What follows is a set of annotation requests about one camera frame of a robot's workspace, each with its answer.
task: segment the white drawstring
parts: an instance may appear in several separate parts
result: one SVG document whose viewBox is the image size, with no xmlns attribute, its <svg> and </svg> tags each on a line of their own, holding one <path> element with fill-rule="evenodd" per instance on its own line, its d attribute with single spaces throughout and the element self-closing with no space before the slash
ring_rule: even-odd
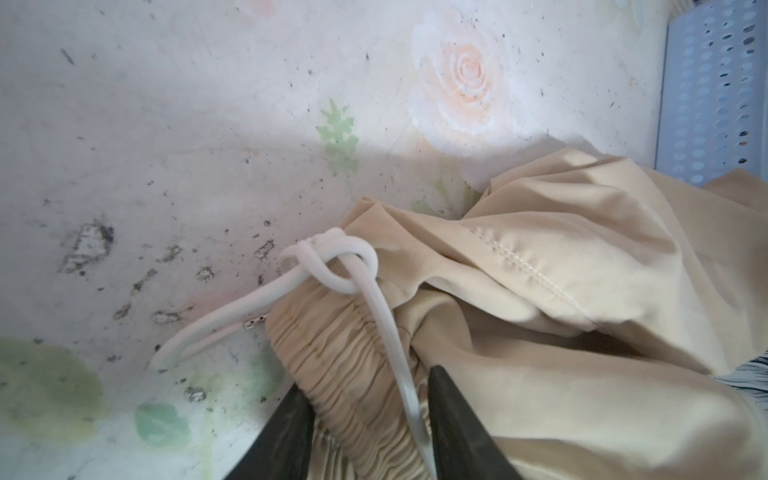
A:
<svg viewBox="0 0 768 480">
<path fill-rule="evenodd" d="M 326 262 L 336 257 L 352 278 L 344 278 L 329 270 Z M 348 295 L 361 293 L 368 303 L 379 335 L 382 337 L 402 404 L 405 407 L 411 435 L 415 439 L 429 474 L 437 478 L 432 442 L 419 408 L 419 397 L 408 368 L 406 354 L 400 343 L 397 325 L 384 294 L 376 283 L 376 274 L 379 271 L 379 258 L 376 256 L 376 251 L 365 240 L 348 237 L 344 230 L 332 228 L 325 233 L 287 247 L 279 256 L 281 263 L 293 259 L 298 264 L 277 280 L 184 327 L 155 353 L 151 365 L 155 369 L 174 366 L 180 359 L 200 352 L 242 329 L 242 318 L 253 317 L 258 310 L 275 303 L 310 276 L 336 292 Z"/>
</svg>

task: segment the black object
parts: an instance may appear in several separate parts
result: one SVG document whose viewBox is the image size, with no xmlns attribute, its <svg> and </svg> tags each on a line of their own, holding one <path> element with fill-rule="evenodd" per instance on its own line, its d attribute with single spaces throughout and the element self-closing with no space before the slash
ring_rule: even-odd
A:
<svg viewBox="0 0 768 480">
<path fill-rule="evenodd" d="M 429 370 L 428 396 L 438 480 L 523 480 L 441 366 Z M 305 480 L 314 424 L 294 385 L 226 480 Z"/>
<path fill-rule="evenodd" d="M 429 369 L 428 399 L 439 480 L 523 480 L 440 365 Z"/>
<path fill-rule="evenodd" d="M 315 410 L 294 384 L 227 480 L 304 480 Z"/>
</svg>

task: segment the metal aglet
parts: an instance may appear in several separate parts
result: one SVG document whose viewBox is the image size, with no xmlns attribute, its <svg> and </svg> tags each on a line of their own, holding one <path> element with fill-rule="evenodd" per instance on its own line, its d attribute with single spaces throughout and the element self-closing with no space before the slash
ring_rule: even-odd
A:
<svg viewBox="0 0 768 480">
<path fill-rule="evenodd" d="M 258 316 L 255 319 L 250 319 L 243 322 L 243 328 L 249 330 L 264 322 L 266 322 L 266 315 Z"/>
</svg>

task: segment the fabric fold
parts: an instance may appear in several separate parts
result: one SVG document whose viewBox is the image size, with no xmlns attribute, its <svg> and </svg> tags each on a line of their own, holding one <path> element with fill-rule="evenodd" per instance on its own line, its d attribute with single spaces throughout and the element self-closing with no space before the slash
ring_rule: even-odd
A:
<svg viewBox="0 0 768 480">
<path fill-rule="evenodd" d="M 565 149 L 461 220 L 363 199 L 342 227 L 376 248 L 425 418 L 440 364 L 524 477 L 768 478 L 765 415 L 708 376 L 768 348 L 767 198 Z M 310 279 L 266 327 L 333 439 L 313 478 L 427 478 L 360 296 Z"/>
</svg>

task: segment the white surface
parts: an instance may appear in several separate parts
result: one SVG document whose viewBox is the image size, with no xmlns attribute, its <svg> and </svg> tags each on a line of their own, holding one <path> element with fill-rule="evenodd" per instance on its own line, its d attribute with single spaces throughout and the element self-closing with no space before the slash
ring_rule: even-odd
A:
<svg viewBox="0 0 768 480">
<path fill-rule="evenodd" d="M 280 397 L 245 387 L 265 336 L 164 374 L 154 346 L 358 196 L 459 217 L 465 180 L 563 143 L 652 165 L 668 5 L 641 8 L 640 30 L 614 0 L 0 3 L 0 335 L 72 351 L 108 408 L 65 444 L 0 423 L 0 478 L 223 478 Z M 331 98 L 354 125 L 327 151 Z M 66 273 L 92 224 L 109 253 Z M 183 447 L 142 442 L 146 402 L 187 419 Z"/>
</svg>

